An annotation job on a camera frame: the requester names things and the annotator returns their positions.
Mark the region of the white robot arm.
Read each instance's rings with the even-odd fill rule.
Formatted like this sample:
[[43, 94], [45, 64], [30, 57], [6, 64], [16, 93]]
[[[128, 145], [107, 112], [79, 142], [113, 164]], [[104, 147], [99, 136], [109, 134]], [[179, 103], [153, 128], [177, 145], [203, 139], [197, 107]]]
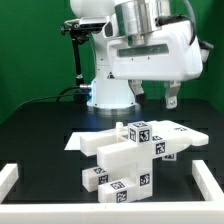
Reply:
[[144, 81], [162, 81], [166, 105], [177, 105], [183, 81], [203, 65], [194, 20], [171, 13], [170, 0], [70, 0], [72, 26], [93, 36], [96, 75], [87, 105], [103, 111], [143, 104]]

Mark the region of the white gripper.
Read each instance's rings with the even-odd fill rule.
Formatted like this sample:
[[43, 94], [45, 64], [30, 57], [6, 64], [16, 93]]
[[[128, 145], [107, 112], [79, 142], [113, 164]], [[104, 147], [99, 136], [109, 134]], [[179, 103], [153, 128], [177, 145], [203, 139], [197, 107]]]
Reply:
[[146, 45], [135, 47], [128, 45], [126, 36], [118, 36], [116, 16], [103, 31], [108, 39], [107, 54], [112, 75], [115, 79], [130, 80], [129, 87], [138, 104], [146, 101], [141, 80], [167, 81], [164, 83], [166, 108], [174, 109], [180, 81], [198, 78], [202, 72], [198, 39], [190, 43], [192, 28], [189, 20], [163, 25], [146, 35]]

